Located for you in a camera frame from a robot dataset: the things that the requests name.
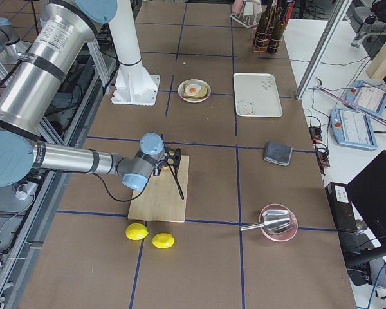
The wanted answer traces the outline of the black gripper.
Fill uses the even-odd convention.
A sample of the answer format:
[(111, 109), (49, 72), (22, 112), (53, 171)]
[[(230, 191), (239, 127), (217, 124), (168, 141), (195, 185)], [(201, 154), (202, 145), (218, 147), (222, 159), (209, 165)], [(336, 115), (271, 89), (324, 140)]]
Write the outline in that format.
[(177, 171), (181, 163), (181, 154), (182, 151), (180, 148), (173, 149), (165, 147), (165, 156), (159, 163), (159, 168), (172, 167), (175, 171)]

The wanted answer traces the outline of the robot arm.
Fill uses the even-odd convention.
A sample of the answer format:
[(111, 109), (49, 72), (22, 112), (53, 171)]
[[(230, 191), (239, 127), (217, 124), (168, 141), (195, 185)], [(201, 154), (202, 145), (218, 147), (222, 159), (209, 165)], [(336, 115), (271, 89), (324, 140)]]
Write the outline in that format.
[(20, 56), (14, 75), (0, 96), (0, 187), (22, 180), (32, 169), (115, 174), (140, 191), (164, 159), (161, 137), (147, 133), (133, 158), (119, 154), (49, 144), (39, 124), (67, 77), (79, 51), (107, 24), (119, 70), (113, 103), (151, 106), (160, 78), (142, 64), (129, 1), (50, 1), (48, 20), (30, 49)]
[(19, 55), (30, 45), (19, 37), (7, 18), (0, 17), (0, 61), (3, 64), (16, 64)]

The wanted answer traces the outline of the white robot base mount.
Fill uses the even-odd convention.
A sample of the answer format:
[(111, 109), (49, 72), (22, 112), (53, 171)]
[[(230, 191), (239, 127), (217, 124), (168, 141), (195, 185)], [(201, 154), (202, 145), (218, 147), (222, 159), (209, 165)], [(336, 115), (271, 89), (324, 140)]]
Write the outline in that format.
[(151, 75), (143, 66), (130, 1), (118, 1), (109, 29), (118, 57), (119, 69), (112, 96), (114, 104), (153, 106), (160, 76)]

